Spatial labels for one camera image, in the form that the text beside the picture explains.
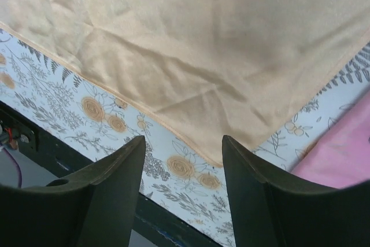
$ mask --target botanical print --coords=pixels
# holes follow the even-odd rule
[[[6,66],[6,58],[0,53],[0,67]]]
[[[202,186],[208,189],[218,189],[221,186],[219,179],[210,173],[200,174],[197,180]]]
[[[12,79],[12,77],[10,75],[8,75],[7,73],[0,73],[0,80],[2,83],[4,83],[4,85],[10,89],[15,89],[16,88],[16,85]]]
[[[311,101],[253,152],[291,170],[370,84],[366,45]],[[140,192],[235,247],[224,170],[205,162],[153,119],[0,30],[1,101],[92,161],[146,137]]]
[[[370,42],[364,46],[318,93],[322,94],[339,84],[370,82]]]
[[[85,97],[81,100],[82,110],[87,117],[93,121],[102,122],[105,112],[101,104],[91,97]]]
[[[126,124],[124,120],[115,116],[109,115],[107,119],[108,125],[115,131],[119,133],[123,133],[126,131]]]
[[[195,173],[193,164],[182,156],[167,159],[167,167],[171,173],[182,179],[190,179]]]

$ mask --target red wire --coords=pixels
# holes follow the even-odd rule
[[[13,140],[13,134],[11,128],[4,128],[7,133],[9,133],[9,143]]]

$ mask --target satin cloth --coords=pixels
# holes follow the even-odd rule
[[[264,142],[369,27],[370,0],[0,0],[0,28],[217,167],[224,134],[249,149]]]
[[[292,174],[334,188],[370,179],[370,92],[318,141]]]

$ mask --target black frame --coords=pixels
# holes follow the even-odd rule
[[[1,101],[0,123],[9,126],[20,123],[25,132],[34,133],[35,142],[30,140],[29,143],[23,143],[18,140],[19,151],[59,178],[92,163]],[[158,247],[221,247],[143,194],[139,194],[133,229]]]

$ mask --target cable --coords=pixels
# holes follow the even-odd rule
[[[18,162],[14,159],[14,157],[12,156],[12,154],[10,154],[9,151],[1,143],[0,143],[0,151],[3,151],[6,154],[6,156],[8,156],[9,159],[12,161],[13,165],[16,167],[17,174],[18,174],[18,188],[22,188],[22,171],[21,171],[21,167],[19,167]]]

